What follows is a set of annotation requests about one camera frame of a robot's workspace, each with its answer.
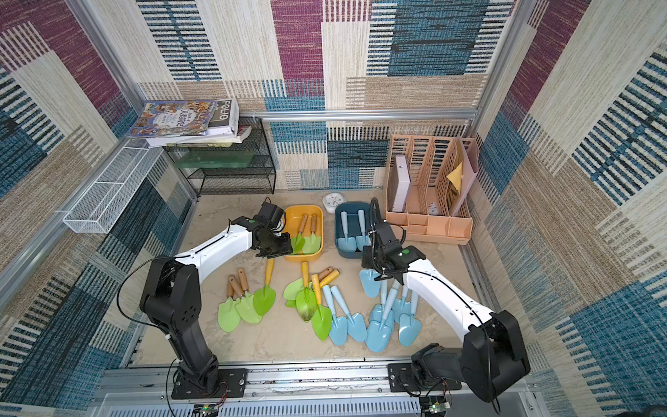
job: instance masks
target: light blue handle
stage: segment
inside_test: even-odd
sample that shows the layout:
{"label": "light blue handle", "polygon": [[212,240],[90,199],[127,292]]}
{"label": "light blue handle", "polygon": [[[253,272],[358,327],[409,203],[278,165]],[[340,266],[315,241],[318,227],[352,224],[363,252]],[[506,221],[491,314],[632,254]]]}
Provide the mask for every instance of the light blue handle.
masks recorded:
{"label": "light blue handle", "polygon": [[387,283],[387,280],[382,280],[380,281],[380,304],[382,304],[382,308],[387,304],[387,286],[389,284]]}
{"label": "light blue handle", "polygon": [[403,294],[401,294],[401,303],[403,305],[405,305],[407,297],[408,297],[408,286],[403,286]]}
{"label": "light blue handle", "polygon": [[348,237],[348,213],[347,212],[340,212],[340,222],[343,225],[343,235],[345,237]]}
{"label": "light blue handle", "polygon": [[359,227],[362,229],[362,236],[366,236],[366,218],[364,217],[364,211],[359,210],[357,214],[359,215]]}
{"label": "light blue handle", "polygon": [[337,286],[331,287],[331,293],[333,294],[333,297],[338,302],[338,305],[340,306],[340,308],[343,309],[343,313],[345,313],[345,315],[347,317],[350,317],[350,309],[348,308],[348,305],[345,304],[345,300],[343,299],[343,294],[340,293],[340,291],[338,290],[338,287]]}
{"label": "light blue handle", "polygon": [[410,315],[412,317],[417,314],[417,303],[419,302],[419,294],[412,290],[412,296],[410,297]]}
{"label": "light blue handle", "polygon": [[329,286],[324,286],[322,291],[324,292],[324,299],[327,300],[327,307],[331,310],[331,314],[336,317],[336,307],[334,306],[334,299],[331,298],[331,289]]}
{"label": "light blue handle", "polygon": [[387,297],[387,308],[384,308],[382,310],[382,322],[380,323],[380,328],[384,325],[384,322],[387,320],[387,317],[389,317],[389,312],[391,312],[391,308],[388,308],[388,306],[392,306],[394,304],[394,300],[396,299],[396,295],[398,294],[398,281],[395,281],[395,284],[392,285],[392,289],[389,291],[389,296]]}

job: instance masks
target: wooden handle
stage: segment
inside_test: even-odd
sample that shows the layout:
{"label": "wooden handle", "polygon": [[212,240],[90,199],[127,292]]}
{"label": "wooden handle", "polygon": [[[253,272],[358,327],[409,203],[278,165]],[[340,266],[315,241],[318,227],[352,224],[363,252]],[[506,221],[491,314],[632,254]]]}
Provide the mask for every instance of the wooden handle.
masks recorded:
{"label": "wooden handle", "polygon": [[308,263],[301,263],[301,277],[303,278],[303,286],[308,287]]}
{"label": "wooden handle", "polygon": [[313,214],[313,217],[310,221],[310,233],[313,234],[317,231],[317,214]]}
{"label": "wooden handle", "polygon": [[311,275],[310,280],[313,282],[313,291],[315,291],[315,299],[317,300],[317,304],[320,305],[322,304],[322,292],[319,289],[319,278],[317,277],[317,274]]}
{"label": "wooden handle", "polygon": [[243,297],[243,290],[239,285],[239,280],[237,280],[236,277],[233,275],[230,275],[228,280],[229,283],[231,284],[231,287],[234,289],[234,294],[236,294],[237,297]]}
{"label": "wooden handle", "polygon": [[227,279],[227,298],[234,297],[234,287],[231,286],[231,281]]}
{"label": "wooden handle", "polygon": [[332,273],[333,271],[334,271],[334,268],[330,266],[330,267],[328,267],[327,269],[325,269],[324,271],[320,272],[320,273],[317,275],[317,277],[319,278],[320,281],[322,281],[322,280],[324,279],[324,277],[326,277],[327,275],[329,275],[329,274]]}
{"label": "wooden handle", "polygon": [[299,233],[303,233],[303,230],[305,229],[305,223],[308,221],[308,215],[304,214],[303,217],[301,218],[301,224],[299,225]]}
{"label": "wooden handle", "polygon": [[245,271],[243,268],[239,268],[237,272],[239,274],[239,278],[241,278],[241,288],[243,288],[244,291],[248,291],[248,280],[245,277]]}
{"label": "wooden handle", "polygon": [[340,272],[338,270],[333,270],[329,275],[324,277],[324,279],[319,283],[319,286],[324,287],[325,285],[329,285],[329,283],[340,275]]}

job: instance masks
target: white clock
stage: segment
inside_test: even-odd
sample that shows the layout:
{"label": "white clock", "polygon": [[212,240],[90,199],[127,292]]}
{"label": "white clock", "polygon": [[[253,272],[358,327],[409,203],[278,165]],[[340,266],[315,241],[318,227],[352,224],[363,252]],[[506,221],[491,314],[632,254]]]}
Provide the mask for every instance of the white clock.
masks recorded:
{"label": "white clock", "polygon": [[322,203],[324,203],[324,208],[327,210],[327,213],[334,214],[336,212],[336,207],[339,204],[347,202],[347,199],[343,197],[341,193],[331,193],[324,196]]}

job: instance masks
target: green container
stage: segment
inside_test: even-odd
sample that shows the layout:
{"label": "green container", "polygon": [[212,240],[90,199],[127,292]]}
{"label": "green container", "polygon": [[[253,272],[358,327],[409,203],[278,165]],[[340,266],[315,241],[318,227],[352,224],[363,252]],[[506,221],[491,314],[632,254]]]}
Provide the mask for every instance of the green container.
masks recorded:
{"label": "green container", "polygon": [[178,168],[247,168],[254,151],[190,151],[176,161]]}

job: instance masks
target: mounting plate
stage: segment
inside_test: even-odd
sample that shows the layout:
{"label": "mounting plate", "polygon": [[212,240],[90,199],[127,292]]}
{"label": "mounting plate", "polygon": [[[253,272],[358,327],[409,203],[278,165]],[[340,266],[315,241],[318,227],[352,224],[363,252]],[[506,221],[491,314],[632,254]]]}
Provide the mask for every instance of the mounting plate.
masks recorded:
{"label": "mounting plate", "polygon": [[[247,369],[218,369],[217,374],[220,381],[227,382],[227,398],[242,398],[247,381]],[[225,394],[225,384],[218,388],[213,394],[206,394],[203,390],[195,387],[180,372],[176,377],[176,383],[171,391],[174,400],[192,400],[196,398],[222,398]]]}
{"label": "mounting plate", "polygon": [[[422,388],[417,384],[417,381],[412,376],[412,364],[409,362],[403,364],[388,364],[387,371],[389,372],[389,387],[392,392],[420,392],[422,390],[428,391],[431,387]],[[461,389],[461,382],[446,378],[447,386],[451,391]],[[444,386],[442,383],[433,387],[434,395],[442,393]]]}

